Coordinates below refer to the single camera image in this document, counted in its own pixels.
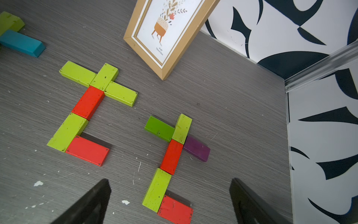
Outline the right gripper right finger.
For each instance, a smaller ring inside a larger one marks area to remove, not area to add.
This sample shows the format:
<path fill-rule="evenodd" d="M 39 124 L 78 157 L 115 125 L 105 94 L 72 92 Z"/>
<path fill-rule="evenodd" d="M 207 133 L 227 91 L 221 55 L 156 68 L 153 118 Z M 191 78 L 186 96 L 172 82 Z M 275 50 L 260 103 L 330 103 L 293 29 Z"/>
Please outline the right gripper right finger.
<path fill-rule="evenodd" d="M 229 193 L 239 224 L 290 223 L 238 178 L 232 179 Z"/>

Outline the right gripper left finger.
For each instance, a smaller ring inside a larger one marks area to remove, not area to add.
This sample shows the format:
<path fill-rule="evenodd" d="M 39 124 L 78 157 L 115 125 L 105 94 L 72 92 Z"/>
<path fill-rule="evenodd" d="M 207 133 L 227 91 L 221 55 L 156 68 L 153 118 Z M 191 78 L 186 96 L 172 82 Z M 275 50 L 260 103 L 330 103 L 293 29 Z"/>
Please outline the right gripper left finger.
<path fill-rule="evenodd" d="M 102 224 L 111 192 L 109 180 L 102 179 L 52 223 Z"/>

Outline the lime block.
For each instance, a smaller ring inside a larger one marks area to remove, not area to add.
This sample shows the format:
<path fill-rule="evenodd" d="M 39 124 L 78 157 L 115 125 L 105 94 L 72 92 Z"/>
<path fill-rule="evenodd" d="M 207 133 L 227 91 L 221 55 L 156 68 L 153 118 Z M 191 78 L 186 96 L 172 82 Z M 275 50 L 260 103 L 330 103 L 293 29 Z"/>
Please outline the lime block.
<path fill-rule="evenodd" d="M 89 121 L 86 118 L 70 113 L 47 143 L 47 146 L 66 152 L 74 138 L 83 132 L 88 123 Z"/>
<path fill-rule="evenodd" d="M 60 74 L 78 84 L 81 84 L 85 87 L 89 87 L 90 83 L 93 81 L 96 73 L 76 64 L 71 61 L 68 61 L 61 69 Z"/>
<path fill-rule="evenodd" d="M 105 63 L 99 73 L 94 77 L 90 86 L 93 86 L 99 90 L 105 91 L 111 81 L 114 81 L 118 76 L 118 68 Z"/>
<path fill-rule="evenodd" d="M 0 36 L 8 30 L 18 32 L 24 26 L 25 23 L 21 18 L 5 11 L 0 14 Z"/>
<path fill-rule="evenodd" d="M 165 192 L 169 186 L 172 175 L 164 170 L 157 168 L 153 179 L 143 198 L 142 205 L 155 213 L 158 212 Z"/>
<path fill-rule="evenodd" d="M 136 91 L 133 91 L 113 81 L 108 84 L 104 93 L 105 96 L 110 97 L 111 99 L 114 99 L 130 107 L 133 107 L 138 96 L 138 93 Z"/>
<path fill-rule="evenodd" d="M 176 123 L 172 139 L 184 145 L 191 124 L 192 119 L 184 114 L 181 114 Z"/>

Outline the red block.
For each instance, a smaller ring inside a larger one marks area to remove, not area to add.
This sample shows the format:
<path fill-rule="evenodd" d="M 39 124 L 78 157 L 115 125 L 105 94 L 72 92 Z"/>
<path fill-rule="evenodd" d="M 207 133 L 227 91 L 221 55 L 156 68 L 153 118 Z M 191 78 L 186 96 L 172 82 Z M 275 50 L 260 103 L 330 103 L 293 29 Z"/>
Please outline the red block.
<path fill-rule="evenodd" d="M 157 214 L 174 224 L 190 224 L 194 210 L 165 195 Z"/>
<path fill-rule="evenodd" d="M 76 136 L 70 143 L 66 153 L 97 166 L 103 166 L 110 149 L 95 142 Z"/>
<path fill-rule="evenodd" d="M 90 121 L 104 97 L 104 91 L 90 86 L 71 112 Z"/>
<path fill-rule="evenodd" d="M 183 144 L 172 139 L 160 165 L 160 169 L 171 175 L 174 175 L 182 153 L 183 146 Z"/>

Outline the purple block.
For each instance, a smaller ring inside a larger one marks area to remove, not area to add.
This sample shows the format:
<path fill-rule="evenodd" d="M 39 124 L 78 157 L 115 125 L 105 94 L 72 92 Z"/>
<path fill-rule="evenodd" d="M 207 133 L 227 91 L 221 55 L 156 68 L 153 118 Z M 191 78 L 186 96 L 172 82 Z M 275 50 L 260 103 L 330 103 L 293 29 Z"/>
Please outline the purple block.
<path fill-rule="evenodd" d="M 188 136 L 186 138 L 186 141 L 184 143 L 184 149 L 203 162 L 208 161 L 211 151 L 209 147 L 191 136 Z"/>

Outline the green block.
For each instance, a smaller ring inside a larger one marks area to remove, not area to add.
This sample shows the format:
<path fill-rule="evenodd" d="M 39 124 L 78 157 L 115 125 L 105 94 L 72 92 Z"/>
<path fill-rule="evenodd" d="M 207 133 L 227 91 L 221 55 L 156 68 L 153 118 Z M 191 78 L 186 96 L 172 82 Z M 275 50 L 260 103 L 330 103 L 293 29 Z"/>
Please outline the green block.
<path fill-rule="evenodd" d="M 144 129 L 147 132 L 154 134 L 166 142 L 170 142 L 174 133 L 174 127 L 166 124 L 165 122 L 150 116 Z"/>

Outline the lime block top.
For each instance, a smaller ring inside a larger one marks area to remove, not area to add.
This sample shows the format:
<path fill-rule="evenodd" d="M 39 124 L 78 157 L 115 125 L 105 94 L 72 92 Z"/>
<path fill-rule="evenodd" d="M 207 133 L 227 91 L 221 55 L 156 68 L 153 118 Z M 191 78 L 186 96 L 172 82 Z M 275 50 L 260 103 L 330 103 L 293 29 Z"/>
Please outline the lime block top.
<path fill-rule="evenodd" d="M 89 87 L 90 83 L 93 81 L 96 73 L 76 64 L 71 61 L 68 61 L 61 69 L 60 74 L 78 84 L 81 84 L 85 87 Z"/>

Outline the teal block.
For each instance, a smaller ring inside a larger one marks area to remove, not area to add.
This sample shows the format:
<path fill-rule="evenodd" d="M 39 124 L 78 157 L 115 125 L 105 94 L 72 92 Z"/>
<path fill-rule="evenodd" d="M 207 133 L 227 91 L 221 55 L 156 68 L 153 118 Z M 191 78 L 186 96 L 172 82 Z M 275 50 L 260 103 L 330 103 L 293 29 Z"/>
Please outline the teal block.
<path fill-rule="evenodd" d="M 7 30 L 1 35 L 1 44 L 32 57 L 39 57 L 46 49 L 41 41 L 12 30 Z"/>

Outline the wooden picture frame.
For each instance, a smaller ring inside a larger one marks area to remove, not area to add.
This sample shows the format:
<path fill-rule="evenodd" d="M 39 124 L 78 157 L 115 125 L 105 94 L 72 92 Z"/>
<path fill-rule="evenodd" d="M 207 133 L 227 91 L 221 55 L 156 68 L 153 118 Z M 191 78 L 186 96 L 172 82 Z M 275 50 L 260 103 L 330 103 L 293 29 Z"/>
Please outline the wooden picture frame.
<path fill-rule="evenodd" d="M 124 40 L 165 80 L 217 4 L 218 1 L 137 1 Z"/>

